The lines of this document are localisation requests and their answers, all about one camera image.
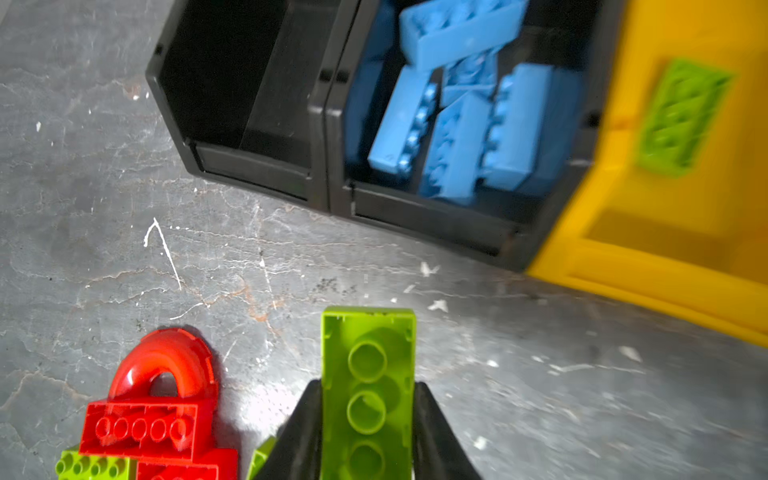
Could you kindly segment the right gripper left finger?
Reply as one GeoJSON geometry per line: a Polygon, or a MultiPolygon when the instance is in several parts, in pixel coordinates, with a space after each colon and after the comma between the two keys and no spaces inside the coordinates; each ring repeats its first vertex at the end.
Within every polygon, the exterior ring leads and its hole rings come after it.
{"type": "Polygon", "coordinates": [[[255,479],[320,478],[322,384],[308,383],[282,433],[255,479]]]}

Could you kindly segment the yellow plastic bin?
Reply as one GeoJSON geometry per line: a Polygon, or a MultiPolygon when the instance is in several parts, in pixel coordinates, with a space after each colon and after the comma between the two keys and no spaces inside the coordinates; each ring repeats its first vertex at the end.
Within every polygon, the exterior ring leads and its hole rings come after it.
{"type": "Polygon", "coordinates": [[[535,226],[535,278],[767,342],[767,5],[606,1],[588,43],[573,149],[535,226]],[[674,58],[733,74],[696,166],[636,164],[674,58]]]}

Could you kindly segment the blue lego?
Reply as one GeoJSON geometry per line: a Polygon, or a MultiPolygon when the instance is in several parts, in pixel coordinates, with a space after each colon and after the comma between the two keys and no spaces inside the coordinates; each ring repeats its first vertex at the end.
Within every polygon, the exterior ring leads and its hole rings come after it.
{"type": "Polygon", "coordinates": [[[408,178],[436,110],[439,88],[431,71],[404,66],[368,154],[379,172],[408,178]]]}
{"type": "Polygon", "coordinates": [[[399,15],[400,48],[410,66],[432,71],[512,42],[527,8],[521,0],[422,2],[399,15]]]}
{"type": "Polygon", "coordinates": [[[522,63],[500,79],[481,164],[486,187],[514,191],[533,172],[553,71],[522,63]]]}
{"type": "Polygon", "coordinates": [[[418,193],[425,198],[470,205],[485,149],[492,104],[466,93],[438,114],[418,193]]]}
{"type": "Polygon", "coordinates": [[[497,86],[497,49],[487,50],[443,68],[440,105],[447,107],[466,93],[490,99],[497,86]]]}

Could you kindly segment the black bin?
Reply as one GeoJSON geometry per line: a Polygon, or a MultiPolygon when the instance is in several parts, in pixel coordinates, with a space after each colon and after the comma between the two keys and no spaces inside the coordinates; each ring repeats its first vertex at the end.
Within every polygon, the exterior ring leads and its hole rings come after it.
{"type": "Polygon", "coordinates": [[[522,272],[590,168],[623,1],[368,1],[325,113],[330,210],[522,272]]]}
{"type": "Polygon", "coordinates": [[[186,170],[329,208],[325,107],[355,1],[177,1],[146,79],[186,170]]]}

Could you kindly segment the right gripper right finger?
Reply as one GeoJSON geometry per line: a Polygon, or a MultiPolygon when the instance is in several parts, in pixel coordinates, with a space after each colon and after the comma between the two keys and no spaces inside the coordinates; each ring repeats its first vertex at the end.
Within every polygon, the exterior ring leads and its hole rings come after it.
{"type": "Polygon", "coordinates": [[[414,387],[413,470],[416,480],[482,479],[425,382],[414,387]]]}

